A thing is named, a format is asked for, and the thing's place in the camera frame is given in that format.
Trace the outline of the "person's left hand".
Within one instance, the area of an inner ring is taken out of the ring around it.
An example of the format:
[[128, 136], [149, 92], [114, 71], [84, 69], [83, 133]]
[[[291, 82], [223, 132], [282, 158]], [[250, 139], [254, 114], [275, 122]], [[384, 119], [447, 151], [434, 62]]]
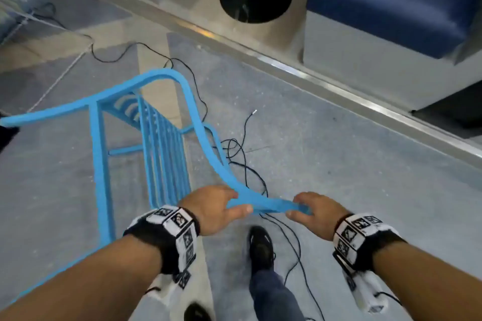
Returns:
[[227, 205], [238, 193], [226, 185], [210, 185], [194, 190], [185, 196], [178, 205], [190, 211], [200, 225], [200, 235], [210, 236], [226, 228]]

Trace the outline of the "person's right hand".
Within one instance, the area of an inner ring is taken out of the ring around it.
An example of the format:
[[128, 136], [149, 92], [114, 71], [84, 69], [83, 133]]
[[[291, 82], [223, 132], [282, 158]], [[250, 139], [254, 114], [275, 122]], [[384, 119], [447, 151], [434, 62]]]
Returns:
[[332, 198], [312, 191], [297, 194], [293, 202], [303, 204], [311, 211], [310, 215], [306, 214], [306, 220], [293, 221], [305, 226], [319, 238], [330, 242], [333, 241], [335, 230], [340, 222], [353, 215]]

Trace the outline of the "blue metal chair frame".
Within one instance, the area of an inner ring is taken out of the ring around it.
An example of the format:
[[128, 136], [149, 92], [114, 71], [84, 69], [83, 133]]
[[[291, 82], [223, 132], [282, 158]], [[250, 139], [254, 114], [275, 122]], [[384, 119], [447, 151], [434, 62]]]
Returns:
[[[142, 87], [157, 80], [167, 79], [178, 83], [182, 89], [191, 119], [191, 124], [187, 127], [177, 128], [142, 97], [140, 91]], [[305, 214], [311, 213], [307, 206], [280, 198], [265, 197], [238, 182], [229, 167], [217, 132], [211, 125], [202, 122], [200, 118], [189, 82], [174, 69], [153, 69], [120, 85], [69, 104], [1, 118], [0, 126], [21, 127], [25, 124], [45, 121], [82, 110], [87, 110], [89, 113], [90, 134], [93, 142], [93, 169], [100, 247], [108, 245], [116, 239], [108, 159], [142, 151], [150, 207], [176, 204], [190, 191], [183, 135], [192, 130], [195, 131], [199, 144], [214, 171], [238, 193], [238, 198], [230, 201], [229, 206], [251, 204], [255, 214], [284, 213], [290, 210], [297, 210]], [[103, 116], [105, 112], [139, 130], [142, 143], [108, 149]]]

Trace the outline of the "person's right forearm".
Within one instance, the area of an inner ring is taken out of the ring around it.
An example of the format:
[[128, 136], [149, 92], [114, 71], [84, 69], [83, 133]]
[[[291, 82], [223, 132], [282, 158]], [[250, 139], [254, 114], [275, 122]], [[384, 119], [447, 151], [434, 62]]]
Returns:
[[482, 280], [404, 242], [373, 255], [375, 273], [414, 321], [482, 321]]

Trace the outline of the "person's left forearm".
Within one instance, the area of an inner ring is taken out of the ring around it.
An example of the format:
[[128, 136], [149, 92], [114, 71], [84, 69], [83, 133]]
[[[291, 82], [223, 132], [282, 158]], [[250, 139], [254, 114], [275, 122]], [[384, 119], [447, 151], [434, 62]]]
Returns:
[[128, 235], [0, 311], [0, 321], [128, 321], [160, 269], [159, 249]]

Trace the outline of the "person's black shoe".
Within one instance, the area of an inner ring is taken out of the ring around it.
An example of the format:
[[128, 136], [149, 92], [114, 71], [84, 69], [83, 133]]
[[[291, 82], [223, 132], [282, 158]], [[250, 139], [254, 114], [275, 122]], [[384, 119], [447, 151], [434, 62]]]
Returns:
[[275, 253], [272, 239], [262, 226], [252, 226], [248, 233], [251, 274], [261, 270], [273, 270]]
[[184, 312], [184, 321], [213, 321], [209, 312], [198, 302], [191, 302]]

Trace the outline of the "black marker wristband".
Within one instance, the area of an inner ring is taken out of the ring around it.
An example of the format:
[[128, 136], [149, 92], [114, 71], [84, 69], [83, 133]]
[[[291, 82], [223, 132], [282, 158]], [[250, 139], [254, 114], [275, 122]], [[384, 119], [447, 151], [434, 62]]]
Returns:
[[375, 272], [374, 255], [393, 243], [405, 243], [399, 233], [372, 214], [349, 214], [335, 225], [333, 257], [351, 272]]
[[163, 205], [135, 218], [123, 236], [156, 247], [161, 254], [160, 274], [178, 275], [186, 271], [197, 255], [200, 224], [188, 209]]

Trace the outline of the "person's blue jeans leg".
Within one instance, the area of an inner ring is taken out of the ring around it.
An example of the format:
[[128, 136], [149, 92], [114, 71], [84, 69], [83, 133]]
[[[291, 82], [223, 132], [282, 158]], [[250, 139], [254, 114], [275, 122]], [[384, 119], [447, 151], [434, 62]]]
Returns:
[[306, 321], [295, 296], [273, 269], [254, 273], [249, 292], [258, 321]]

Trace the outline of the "grey bench base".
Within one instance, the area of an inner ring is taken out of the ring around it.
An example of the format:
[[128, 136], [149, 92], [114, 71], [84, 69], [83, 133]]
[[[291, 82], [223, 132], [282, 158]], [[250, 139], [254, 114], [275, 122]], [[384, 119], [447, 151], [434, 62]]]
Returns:
[[468, 40], [441, 59], [308, 11], [303, 63], [351, 89], [416, 111], [482, 80], [482, 10]]

